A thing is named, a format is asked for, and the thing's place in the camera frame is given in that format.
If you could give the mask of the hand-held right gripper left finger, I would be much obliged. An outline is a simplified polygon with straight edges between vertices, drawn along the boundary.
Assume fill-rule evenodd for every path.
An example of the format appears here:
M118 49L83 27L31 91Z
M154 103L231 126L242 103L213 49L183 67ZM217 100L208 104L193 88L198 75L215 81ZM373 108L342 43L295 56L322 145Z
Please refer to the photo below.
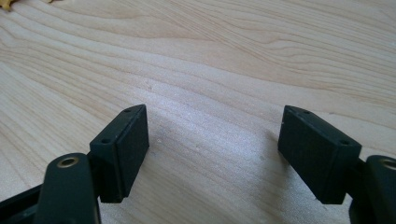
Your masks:
M148 149L145 105L123 109L90 142L95 191L102 203L121 203L129 196Z

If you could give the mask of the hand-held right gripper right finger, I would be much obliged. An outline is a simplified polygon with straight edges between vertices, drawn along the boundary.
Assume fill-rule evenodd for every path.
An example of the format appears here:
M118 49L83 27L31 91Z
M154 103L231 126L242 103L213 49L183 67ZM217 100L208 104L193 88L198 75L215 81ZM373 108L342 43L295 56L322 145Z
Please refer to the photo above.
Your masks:
M347 172L358 162L361 144L316 114L287 105L277 148L320 202L344 201Z

